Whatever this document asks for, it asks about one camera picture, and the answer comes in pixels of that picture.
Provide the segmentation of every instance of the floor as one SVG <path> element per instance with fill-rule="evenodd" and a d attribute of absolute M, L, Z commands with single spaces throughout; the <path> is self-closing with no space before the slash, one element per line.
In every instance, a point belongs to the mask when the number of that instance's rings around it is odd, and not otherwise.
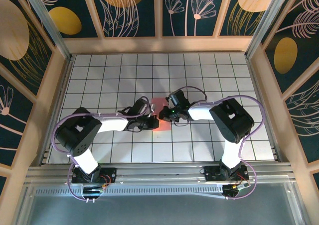
<path fill-rule="evenodd" d="M 167 97 L 186 85 L 204 89 L 209 102 L 239 94 L 256 97 L 243 53 L 77 55 L 60 119 L 78 107 L 112 113 L 132 106 L 140 96 Z M 190 102 L 203 98 L 194 89 L 185 94 Z M 258 126 L 259 107 L 248 99 L 238 101 Z M 183 127 L 173 124 L 170 131 L 99 133 L 90 148 L 99 163 L 198 162 L 220 160 L 223 145 L 214 121 L 198 120 Z M 274 160 L 265 127 L 246 142 L 242 157 Z M 45 158 L 51 164 L 70 162 L 51 148 Z"/>

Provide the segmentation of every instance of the decorative wallpaper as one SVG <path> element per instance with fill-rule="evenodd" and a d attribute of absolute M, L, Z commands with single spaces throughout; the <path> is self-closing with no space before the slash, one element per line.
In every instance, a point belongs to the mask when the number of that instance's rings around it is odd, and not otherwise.
<path fill-rule="evenodd" d="M 97 37 L 85 0 L 41 1 L 63 38 Z"/>
<path fill-rule="evenodd" d="M 154 37 L 154 0 L 94 0 L 105 37 Z"/>
<path fill-rule="evenodd" d="M 5 181 L 6 181 L 6 177 L 0 176 L 0 198 L 1 198 L 1 193 L 3 191 L 3 188 L 4 188 Z"/>
<path fill-rule="evenodd" d="M 230 0 L 220 35 L 252 36 L 271 0 Z"/>
<path fill-rule="evenodd" d="M 280 10 L 279 10 L 277 16 L 275 17 L 275 19 L 273 20 L 272 24 L 269 26 L 267 32 L 265 33 L 263 39 L 261 40 L 262 44 L 264 44 L 264 42 L 266 41 L 266 39 L 267 39 L 267 37 L 268 37 L 270 31 L 272 30 L 272 25 L 275 24 L 275 22 L 277 22 L 278 18 L 279 18 L 280 15 L 282 14 L 282 12 L 283 12 L 283 10 L 284 10 L 286 4 L 288 3 L 288 1 L 289 1 L 289 0 L 285 0 L 285 1 L 283 2 L 283 4 L 282 4 L 282 6 L 280 7 Z"/>
<path fill-rule="evenodd" d="M 18 0 L 0 0 L 0 63 L 37 94 L 52 51 Z"/>
<path fill-rule="evenodd" d="M 0 164 L 11 166 L 32 102 L 0 76 Z"/>
<path fill-rule="evenodd" d="M 317 188 L 319 190 L 319 172 L 314 174 L 315 183 L 317 184 Z"/>
<path fill-rule="evenodd" d="M 308 163 L 319 160 L 319 71 L 286 100 L 286 105 Z"/>
<path fill-rule="evenodd" d="M 212 36 L 222 0 L 162 0 L 163 36 Z"/>
<path fill-rule="evenodd" d="M 266 48 L 284 92 L 318 57 L 319 0 L 296 0 Z"/>

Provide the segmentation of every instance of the purple cable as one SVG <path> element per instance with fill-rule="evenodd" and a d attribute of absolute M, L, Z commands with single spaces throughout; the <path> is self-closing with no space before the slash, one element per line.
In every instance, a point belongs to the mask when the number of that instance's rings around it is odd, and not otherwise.
<path fill-rule="evenodd" d="M 251 166 L 248 162 L 246 162 L 245 160 L 243 160 L 243 159 L 241 158 L 241 154 L 242 154 L 242 150 L 243 150 L 243 147 L 244 147 L 244 145 L 245 145 L 246 140 L 247 140 L 248 138 L 250 138 L 253 134 L 255 134 L 255 133 L 264 125 L 264 123 L 265 123 L 265 118 L 266 118 L 265 109 L 264 109 L 263 105 L 262 105 L 257 99 L 255 99 L 255 98 L 253 98 L 253 97 L 250 97 L 250 96 L 246 96 L 246 95 L 229 96 L 229 97 L 226 97 L 226 98 L 224 98 L 224 99 L 218 100 L 218 101 L 216 101 L 216 102 L 200 103 L 201 105 L 210 105 L 210 106 L 211 106 L 211 105 L 218 105 L 218 104 L 222 103 L 222 102 L 225 101 L 225 100 L 232 99 L 232 98 L 240 98 L 240 97 L 251 99 L 251 100 L 253 100 L 254 102 L 256 102 L 256 103 L 258 104 L 258 106 L 259 106 L 259 108 L 260 108 L 260 111 L 261 111 L 261 114 L 262 114 L 262 120 L 261 120 L 260 125 L 259 125 L 253 132 L 251 132 L 249 135 L 247 135 L 247 136 L 243 139 L 243 141 L 241 142 L 241 145 L 240 145 L 240 147 L 239 147 L 239 152 L 238 152 L 238 157 L 240 158 L 240 161 L 243 162 L 244 164 L 246 164 L 249 168 L 251 168 L 251 170 L 252 170 L 253 173 L 254 173 L 254 176 L 255 176 L 254 187 L 253 187 L 253 189 L 252 189 L 248 194 L 243 195 L 243 196 L 240 196 L 240 197 L 232 198 L 232 200 L 243 199 L 243 198 L 245 198 L 245 197 L 251 195 L 251 194 L 254 192 L 254 190 L 256 189 L 256 186 L 257 186 L 257 174 L 256 174 L 256 171 L 255 171 L 255 169 L 253 168 L 253 166 Z"/>
<path fill-rule="evenodd" d="M 73 169 L 74 166 L 75 166 L 75 164 L 72 163 L 70 168 L 69 168 L 68 177 L 67 177 L 66 183 L 67 183 L 68 188 L 70 190 L 70 193 L 72 194 L 73 197 L 75 197 L 76 199 L 81 200 L 81 201 L 87 201 L 85 198 L 80 198 L 80 197 L 76 196 L 75 193 L 71 189 L 71 186 L 70 186 L 70 174 L 71 174 L 71 170 Z"/>
<path fill-rule="evenodd" d="M 70 118 L 73 118 L 73 117 L 78 117 L 78 116 L 93 116 L 93 117 L 122 117 L 122 118 L 136 118 L 136 117 L 139 117 L 139 116 L 142 116 L 144 115 L 147 110 L 149 109 L 149 106 L 150 106 L 150 100 L 145 97 L 145 96 L 142 96 L 140 98 L 144 98 L 146 99 L 146 102 L 147 102 L 147 106 L 145 107 L 145 110 L 143 112 L 141 112 L 140 114 L 137 114 L 137 115 L 123 115 L 123 114 L 119 114 L 119 113 L 108 113 L 108 114 L 101 114 L 101 113 L 78 113 L 78 114 L 71 114 L 71 115 L 68 115 L 66 116 L 65 118 L 63 118 L 62 120 L 60 120 L 54 127 L 53 129 L 53 132 L 52 132 L 52 135 L 51 135 L 51 144 L 52 144 L 52 147 L 58 151 L 58 152 L 61 152 L 61 153 L 64 153 L 64 154 L 67 154 L 71 160 L 73 161 L 73 163 L 71 164 L 70 168 L 69 168 L 69 171 L 68 171 L 68 176 L 67 176 L 67 185 L 68 185 L 68 188 L 70 190 L 70 193 L 72 194 L 73 197 L 75 197 L 76 199 L 78 200 L 81 200 L 81 201 L 93 201 L 93 200 L 90 200 L 90 199 L 84 199 L 84 198 L 80 198 L 78 196 L 76 196 L 73 191 L 71 190 L 71 186 L 70 186 L 70 173 L 71 173 L 71 170 L 73 169 L 74 166 L 78 165 L 78 163 L 76 162 L 76 160 L 73 158 L 73 156 L 68 152 L 68 151 L 64 151 L 64 150 L 61 150 L 59 148 L 56 147 L 56 144 L 55 144 L 55 133 L 57 131 L 57 129 L 59 128 L 60 125 L 62 125 L 67 119 L 70 119 Z"/>

